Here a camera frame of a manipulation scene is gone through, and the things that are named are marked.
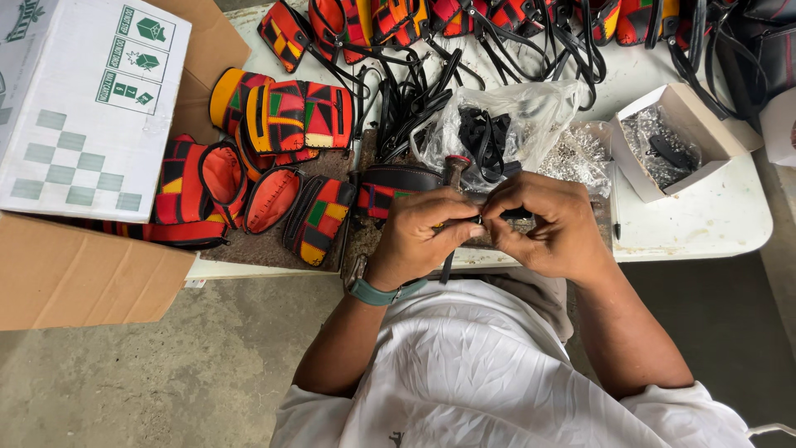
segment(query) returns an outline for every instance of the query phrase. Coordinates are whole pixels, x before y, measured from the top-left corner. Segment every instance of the small cardboard box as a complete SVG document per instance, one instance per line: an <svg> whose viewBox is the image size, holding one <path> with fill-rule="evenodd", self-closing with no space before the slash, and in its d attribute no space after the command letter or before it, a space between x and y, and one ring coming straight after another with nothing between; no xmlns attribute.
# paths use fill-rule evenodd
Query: small cardboard box
<svg viewBox="0 0 796 448"><path fill-rule="evenodd" d="M196 255L0 212L0 330L159 320Z"/></svg>
<svg viewBox="0 0 796 448"><path fill-rule="evenodd" d="M0 4L0 208L146 222L190 30L141 0Z"/></svg>
<svg viewBox="0 0 796 448"><path fill-rule="evenodd" d="M775 96L760 112L768 161L796 167L796 88Z"/></svg>
<svg viewBox="0 0 796 448"><path fill-rule="evenodd" d="M652 175L636 159L624 138L622 127L622 120L656 103L668 112L669 124L675 132L682 129L702 150L702 168L665 190L658 187ZM675 195L717 172L730 163L733 157L747 154L763 145L763 140L748 123L732 118L724 122L719 120L696 93L682 83L664 85L647 93L615 114L611 125L615 129L611 139L611 153L644 202Z"/></svg>

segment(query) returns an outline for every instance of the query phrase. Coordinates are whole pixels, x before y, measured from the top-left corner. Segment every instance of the concrete floor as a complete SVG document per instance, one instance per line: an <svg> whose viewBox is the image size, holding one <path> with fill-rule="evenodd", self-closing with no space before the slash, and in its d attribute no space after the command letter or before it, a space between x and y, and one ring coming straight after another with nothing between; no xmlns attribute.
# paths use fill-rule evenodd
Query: concrete floor
<svg viewBox="0 0 796 448"><path fill-rule="evenodd" d="M157 323L0 332L0 446L265 447L341 297L333 275L209 281Z"/></svg>
<svg viewBox="0 0 796 448"><path fill-rule="evenodd" d="M796 426L796 361L758 253L622 268L715 399ZM156 323L0 332L0 446L265 447L341 297L334 275L209 281ZM579 335L567 350L595 379Z"/></svg>

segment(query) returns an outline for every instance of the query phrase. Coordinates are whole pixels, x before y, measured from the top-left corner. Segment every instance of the clear plastic bag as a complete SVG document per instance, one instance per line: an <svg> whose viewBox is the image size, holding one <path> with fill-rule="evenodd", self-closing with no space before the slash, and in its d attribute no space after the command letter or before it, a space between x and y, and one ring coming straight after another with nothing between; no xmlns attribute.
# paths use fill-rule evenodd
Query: clear plastic bag
<svg viewBox="0 0 796 448"><path fill-rule="evenodd" d="M542 161L537 173L580 182L590 195L611 194L611 125L604 121L570 124Z"/></svg>
<svg viewBox="0 0 796 448"><path fill-rule="evenodd" d="M460 108L480 108L491 116L508 113L511 125L506 133L503 161L519 160L526 171L536 171L578 111L583 83L576 80L532 82L508 85L486 92L458 88L442 110L430 135L420 148L412 146L415 157L428 168L444 172L445 158L464 155L472 159L458 137ZM473 164L462 173L462 186L468 190L487 192L497 186L484 180Z"/></svg>
<svg viewBox="0 0 796 448"><path fill-rule="evenodd" d="M661 190L680 182L702 167L702 151L684 129L671 126L665 108L652 104L622 120L630 149ZM674 152L684 153L691 166L675 167L650 145L650 137L664 136Z"/></svg>

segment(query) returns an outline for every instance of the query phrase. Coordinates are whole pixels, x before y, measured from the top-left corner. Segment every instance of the printed box label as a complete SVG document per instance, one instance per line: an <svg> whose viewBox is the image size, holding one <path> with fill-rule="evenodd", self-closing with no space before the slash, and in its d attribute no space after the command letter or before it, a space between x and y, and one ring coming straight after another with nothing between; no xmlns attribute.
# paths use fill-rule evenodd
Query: printed box label
<svg viewBox="0 0 796 448"><path fill-rule="evenodd" d="M105 70L99 86L96 102L154 115L160 84Z"/></svg>
<svg viewBox="0 0 796 448"><path fill-rule="evenodd" d="M125 5L119 17L119 24L116 26L116 33L139 43L169 51L176 27L174 23Z"/></svg>
<svg viewBox="0 0 796 448"><path fill-rule="evenodd" d="M107 67L160 83L166 74L168 60L169 54L166 52L116 36Z"/></svg>

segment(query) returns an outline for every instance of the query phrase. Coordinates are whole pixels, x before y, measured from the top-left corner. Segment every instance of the checkered pattern print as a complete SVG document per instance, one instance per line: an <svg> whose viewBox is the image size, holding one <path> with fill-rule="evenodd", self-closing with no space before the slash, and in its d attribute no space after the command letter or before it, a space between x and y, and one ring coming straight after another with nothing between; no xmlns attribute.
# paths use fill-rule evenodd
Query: checkered pattern print
<svg viewBox="0 0 796 448"><path fill-rule="evenodd" d="M17 178L10 195L37 201L45 184L51 184L68 189L64 200L67 204L91 207L96 196L113 194L116 210L138 211L142 196L124 192L124 176L106 172L105 156L90 152L90 138L65 131L66 125L65 114L39 111L36 126L58 131L58 137L53 141L28 143L23 159L49 165L49 168L43 179Z"/></svg>

